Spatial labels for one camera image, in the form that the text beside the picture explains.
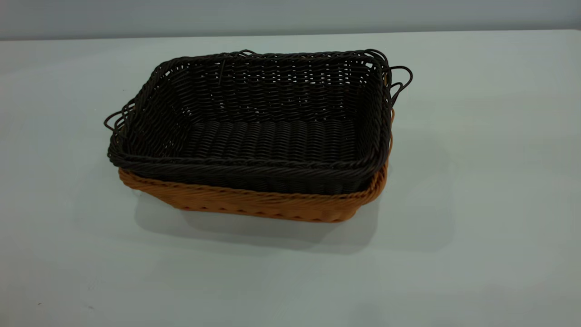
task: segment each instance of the basket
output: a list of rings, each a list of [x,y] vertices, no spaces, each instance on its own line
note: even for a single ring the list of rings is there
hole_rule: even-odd
[[[405,69],[410,81],[392,84],[392,69]],[[376,50],[177,58],[107,118],[108,156],[123,170],[163,181],[291,194],[363,191],[387,159],[391,109],[410,82],[409,69],[389,67]]]
[[[330,223],[350,219],[362,205],[377,198],[385,186],[386,176],[387,164],[374,175],[366,190],[325,196],[163,182],[119,169],[119,177],[125,185],[149,193],[178,209]]]

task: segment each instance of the basket bottom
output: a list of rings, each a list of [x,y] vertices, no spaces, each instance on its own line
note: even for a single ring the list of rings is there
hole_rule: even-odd
[[[206,211],[206,212],[219,212],[222,214],[235,214],[235,215],[246,215],[246,216],[256,216],[264,218],[275,218],[275,219],[285,219],[293,221],[303,221],[303,222],[326,222],[326,223],[338,223],[348,220],[353,217],[357,212],[358,208],[347,209],[347,210],[316,210],[316,209],[296,209],[296,210],[285,210],[281,208],[264,208],[264,207],[254,207],[252,205],[239,205],[227,202],[212,202],[205,200],[204,202],[196,203],[190,201],[190,205],[183,206],[174,203],[170,203],[167,200],[161,199],[164,202],[171,204],[174,208],[189,211]]]

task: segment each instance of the black wicker basket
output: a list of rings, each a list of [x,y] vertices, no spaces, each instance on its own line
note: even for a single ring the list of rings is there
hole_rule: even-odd
[[[397,68],[405,85],[392,84]],[[171,182],[352,193],[385,163],[391,108],[410,82],[376,50],[176,58],[105,120],[108,156]]]

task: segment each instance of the brown wicker basket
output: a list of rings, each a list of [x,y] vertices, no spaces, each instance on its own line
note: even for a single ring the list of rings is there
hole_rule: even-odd
[[[388,164],[377,172],[364,191],[338,194],[285,194],[226,187],[163,182],[119,169],[125,185],[141,190],[182,210],[222,212],[306,222],[343,222],[373,201],[385,186]]]
[[[392,81],[397,69],[408,82]],[[107,154],[119,168],[168,182],[364,191],[387,159],[390,111],[412,77],[373,49],[175,58],[105,120]]]

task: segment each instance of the rectangular basket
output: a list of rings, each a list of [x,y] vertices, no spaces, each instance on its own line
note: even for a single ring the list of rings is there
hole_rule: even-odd
[[[387,177],[386,164],[363,191],[334,196],[284,194],[191,185],[139,177],[119,169],[123,183],[181,210],[259,216],[305,222],[343,222],[380,195]]]
[[[410,73],[405,85],[392,84],[397,68]],[[105,121],[113,131],[108,156],[119,168],[163,181],[362,191],[387,159],[391,109],[410,82],[409,69],[389,67],[376,50],[176,58]]]

